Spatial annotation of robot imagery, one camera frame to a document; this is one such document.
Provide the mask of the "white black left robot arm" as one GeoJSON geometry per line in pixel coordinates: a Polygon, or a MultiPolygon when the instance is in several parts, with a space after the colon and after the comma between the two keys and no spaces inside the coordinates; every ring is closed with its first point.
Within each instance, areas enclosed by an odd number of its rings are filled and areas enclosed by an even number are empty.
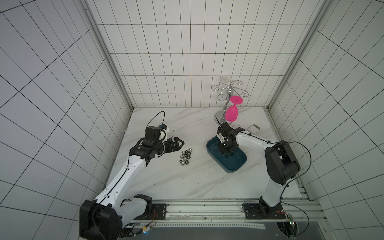
{"type": "Polygon", "coordinates": [[[136,218],[156,219],[152,198],[137,194],[132,199],[125,194],[137,176],[153,158],[177,152],[184,141],[170,136],[170,127],[146,127],[145,136],[129,150],[121,170],[93,201],[82,203],[79,213],[79,235],[87,240],[117,240],[131,235],[136,218]]]}

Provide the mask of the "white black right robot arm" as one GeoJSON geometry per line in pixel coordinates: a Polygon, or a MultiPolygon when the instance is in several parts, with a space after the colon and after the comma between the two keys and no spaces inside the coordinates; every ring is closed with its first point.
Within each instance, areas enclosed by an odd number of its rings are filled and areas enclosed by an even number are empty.
{"type": "Polygon", "coordinates": [[[262,218],[269,218],[281,206],[284,190],[301,169],[290,143],[286,141],[272,143],[254,135],[236,131],[217,133],[217,137],[220,141],[219,152],[222,154],[230,153],[239,146],[265,154],[269,181],[259,199],[258,212],[262,218]]]}

